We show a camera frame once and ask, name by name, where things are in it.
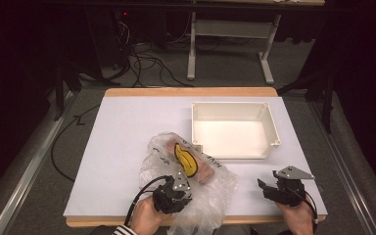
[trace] white table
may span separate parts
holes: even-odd
[[[208,0],[219,3],[250,3],[250,4],[272,4],[272,5],[296,5],[296,6],[323,6],[324,0]],[[267,61],[268,54],[276,35],[277,27],[280,23],[280,15],[276,15],[272,22],[255,23],[255,22],[234,22],[234,21],[213,21],[198,20],[197,14],[191,14],[191,45],[188,57],[188,74],[189,80],[195,79],[196,49],[195,41],[198,35],[207,36],[229,36],[243,38],[263,38],[266,39],[264,50],[258,52],[258,60],[263,70],[264,78],[267,84],[273,84],[274,79],[271,74],[270,66]]]
[[[191,139],[193,101],[267,102],[281,145],[265,160],[224,163],[238,174],[239,186],[226,211],[224,224],[280,221],[280,210],[266,199],[258,178],[274,184],[274,169],[294,165],[310,172],[281,97],[265,88],[133,88],[106,92],[94,123],[64,216],[69,226],[123,224],[139,192],[140,166],[153,136],[172,131]],[[318,208],[327,211],[313,180],[303,180]]]

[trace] gray floor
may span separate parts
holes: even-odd
[[[262,48],[263,41],[245,42],[245,39],[229,38],[220,42],[216,48],[214,41],[205,40],[200,43],[199,48],[202,50],[197,53],[197,76],[194,81],[187,81],[185,78],[187,47],[169,46],[167,50],[160,50],[141,45],[137,47],[137,51],[139,56],[146,53],[161,58],[176,79],[194,86],[266,86],[257,60],[257,51]],[[311,46],[312,43],[294,45],[289,40],[273,44],[269,63],[275,88],[282,87],[298,77]],[[145,60],[142,67],[148,68],[152,64],[152,61]],[[124,87],[130,87],[135,77],[130,71],[117,81]],[[145,86],[177,84],[170,78],[169,73],[165,70],[161,72],[158,65],[142,70],[140,83]],[[0,182],[1,215],[24,171],[31,165],[31,160],[42,154],[40,170],[31,177],[34,182],[27,188],[24,197],[20,197],[21,207],[15,209],[14,216],[8,221],[3,233],[90,233],[92,228],[70,228],[66,225],[62,214],[72,183],[53,168],[50,152],[43,149],[43,144],[52,140],[51,136],[54,135],[51,131],[57,128],[57,125],[64,128],[72,120],[72,116],[80,115],[99,104],[106,89],[106,86],[83,82],[82,91],[69,97],[71,105],[65,119],[62,119],[63,123],[53,121],[56,107],[51,107],[47,117],[42,120]],[[319,123],[319,104],[306,102],[303,94],[304,90],[295,90],[285,95],[284,100],[329,212],[316,234],[376,234],[376,178],[354,141],[339,99],[334,97],[332,134],[327,134]],[[58,166],[71,177],[74,177],[78,170],[96,115],[97,109],[83,116],[81,121],[85,124],[69,127],[54,148]],[[253,227],[260,235],[276,234],[285,229],[283,223],[258,224]]]

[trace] striped sleeve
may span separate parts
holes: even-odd
[[[115,232],[113,232],[113,235],[137,235],[133,230],[130,228],[124,226],[124,225],[119,225]]]

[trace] white tabletop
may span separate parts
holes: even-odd
[[[281,97],[104,97],[82,162],[74,182],[64,216],[124,218],[139,192],[139,172],[147,157],[150,139],[171,131],[191,140],[191,104],[200,101],[267,102],[281,140],[265,160],[223,162],[238,174],[227,216],[281,217],[279,209],[258,187],[258,178],[267,184],[276,182],[272,171],[293,165],[310,173],[304,152]],[[326,215],[313,180],[303,180],[305,189],[316,202],[318,214]]]

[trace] wooden table edge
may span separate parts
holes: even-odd
[[[320,214],[318,221],[325,220],[326,215]],[[118,226],[124,224],[124,216],[67,216],[66,222],[69,227],[97,227],[100,225]],[[259,224],[284,221],[282,215],[274,216],[226,216],[222,224]],[[165,221],[162,226],[171,226],[173,219]]]
[[[325,5],[324,0],[299,0],[297,2],[294,1],[282,1],[282,2],[274,2],[274,0],[199,0],[201,2],[217,2],[217,3],[246,3],[246,4],[266,4],[272,6],[312,6],[312,7],[321,7]]]
[[[111,88],[105,97],[117,96],[264,96],[277,97],[273,87],[159,87]]]

